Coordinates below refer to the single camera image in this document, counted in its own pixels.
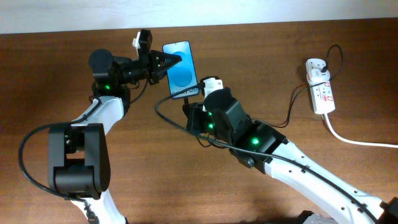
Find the blue phone wallpaper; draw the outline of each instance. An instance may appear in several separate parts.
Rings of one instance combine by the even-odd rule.
[[[164,45],[163,52],[179,55],[182,58],[181,62],[167,71],[171,94],[198,84],[195,67],[193,66],[191,48],[188,41]],[[173,99],[197,94],[199,94],[199,90],[196,88],[189,90],[186,93],[179,94]]]

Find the white cable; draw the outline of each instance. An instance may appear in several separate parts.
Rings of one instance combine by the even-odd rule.
[[[352,141],[352,140],[348,140],[345,139],[343,137],[341,137],[340,135],[338,135],[335,130],[333,130],[333,128],[331,127],[330,121],[329,121],[329,117],[327,114],[323,114],[323,117],[325,118],[326,124],[328,125],[328,128],[330,130],[330,132],[338,139],[342,140],[343,142],[347,142],[347,143],[351,143],[351,144],[358,144],[358,145],[362,145],[362,146],[377,146],[377,147],[393,147],[393,148],[398,148],[398,145],[393,145],[393,144],[382,144],[382,143],[371,143],[371,142],[358,142],[358,141]]]

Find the white wall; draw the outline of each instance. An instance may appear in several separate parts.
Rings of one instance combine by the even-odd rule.
[[[0,33],[398,17],[398,0],[0,0]]]

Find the green led light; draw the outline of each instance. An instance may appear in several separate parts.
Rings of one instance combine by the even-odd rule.
[[[256,144],[259,144],[260,141],[259,141],[258,138],[253,138],[253,139],[251,140],[251,143],[256,145]]]

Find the plug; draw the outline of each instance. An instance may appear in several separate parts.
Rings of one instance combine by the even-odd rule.
[[[305,62],[305,68],[307,69],[307,81],[310,85],[316,85],[330,79],[330,72],[327,70],[328,66],[322,59],[308,59]]]
[[[203,88],[203,95],[206,97],[213,93],[216,90],[223,89],[223,81],[220,80],[218,77],[206,77],[200,80],[200,83],[204,83],[205,86]]]
[[[149,30],[142,29],[137,33],[137,37],[132,40],[132,46],[142,50],[142,53],[148,53],[152,44],[152,34]]]

